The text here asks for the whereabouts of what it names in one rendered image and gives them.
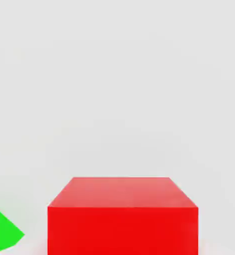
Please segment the small red cube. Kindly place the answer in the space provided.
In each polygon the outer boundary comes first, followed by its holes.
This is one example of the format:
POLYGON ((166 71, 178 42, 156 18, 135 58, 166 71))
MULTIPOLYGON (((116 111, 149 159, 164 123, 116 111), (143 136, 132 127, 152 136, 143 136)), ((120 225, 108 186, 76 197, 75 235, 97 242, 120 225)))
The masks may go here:
POLYGON ((47 208, 47 255, 199 255, 198 215, 168 177, 74 177, 47 208))

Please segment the small green cube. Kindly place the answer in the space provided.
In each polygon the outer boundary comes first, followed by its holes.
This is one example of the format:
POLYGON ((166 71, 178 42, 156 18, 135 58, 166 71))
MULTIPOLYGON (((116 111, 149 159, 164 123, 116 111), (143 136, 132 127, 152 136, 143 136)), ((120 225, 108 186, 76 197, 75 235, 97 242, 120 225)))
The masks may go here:
POLYGON ((0 251, 16 245, 24 233, 0 212, 0 251))

